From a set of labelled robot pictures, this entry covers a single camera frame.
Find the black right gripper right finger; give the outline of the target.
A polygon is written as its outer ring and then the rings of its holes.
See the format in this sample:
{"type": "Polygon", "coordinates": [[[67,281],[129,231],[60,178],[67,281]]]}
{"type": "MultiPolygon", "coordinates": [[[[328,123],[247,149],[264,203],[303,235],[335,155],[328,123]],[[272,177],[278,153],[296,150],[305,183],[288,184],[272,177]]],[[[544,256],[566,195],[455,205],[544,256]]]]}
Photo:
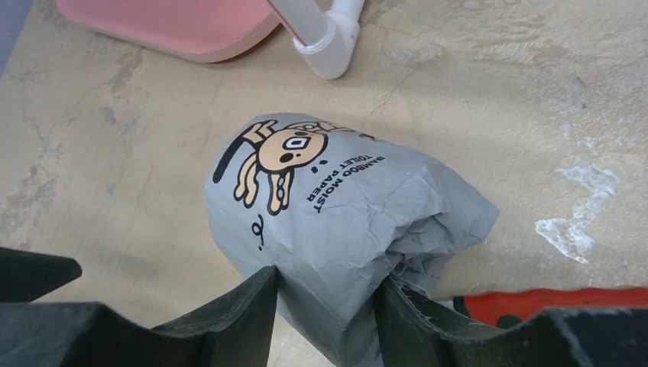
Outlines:
{"type": "Polygon", "coordinates": [[[374,293],[385,366],[645,366],[645,308],[553,308],[505,330],[389,277],[374,293]]]}

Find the pink three-tier shelf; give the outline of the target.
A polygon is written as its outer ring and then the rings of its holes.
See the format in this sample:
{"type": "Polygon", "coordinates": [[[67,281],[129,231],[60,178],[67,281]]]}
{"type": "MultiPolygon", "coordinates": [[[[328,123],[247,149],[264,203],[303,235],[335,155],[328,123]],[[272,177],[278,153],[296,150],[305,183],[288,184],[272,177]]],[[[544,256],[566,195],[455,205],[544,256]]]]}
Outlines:
{"type": "Polygon", "coordinates": [[[265,1],[57,0],[68,20],[198,63],[237,57],[280,23],[265,1]]]}

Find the grey toilet paper roll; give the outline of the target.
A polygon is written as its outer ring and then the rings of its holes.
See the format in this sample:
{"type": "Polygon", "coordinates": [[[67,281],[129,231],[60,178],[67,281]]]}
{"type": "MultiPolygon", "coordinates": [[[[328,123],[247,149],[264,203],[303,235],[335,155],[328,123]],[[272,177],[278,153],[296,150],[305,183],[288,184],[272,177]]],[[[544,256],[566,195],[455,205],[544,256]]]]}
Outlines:
{"type": "Polygon", "coordinates": [[[278,313],[337,366],[380,366],[372,297],[432,291],[496,206],[423,152],[301,113],[259,115],[204,184],[212,237],[244,276],[280,272],[278,313]]]}

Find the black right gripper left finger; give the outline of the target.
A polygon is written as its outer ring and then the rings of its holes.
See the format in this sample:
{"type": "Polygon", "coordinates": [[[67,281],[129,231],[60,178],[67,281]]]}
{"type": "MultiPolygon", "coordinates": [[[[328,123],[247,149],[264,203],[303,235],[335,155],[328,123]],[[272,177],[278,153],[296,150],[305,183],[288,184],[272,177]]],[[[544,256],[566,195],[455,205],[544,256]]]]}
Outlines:
{"type": "Polygon", "coordinates": [[[1,250],[3,366],[267,364],[277,305],[275,267],[150,329],[98,302],[41,301],[81,274],[72,258],[1,250]]]}

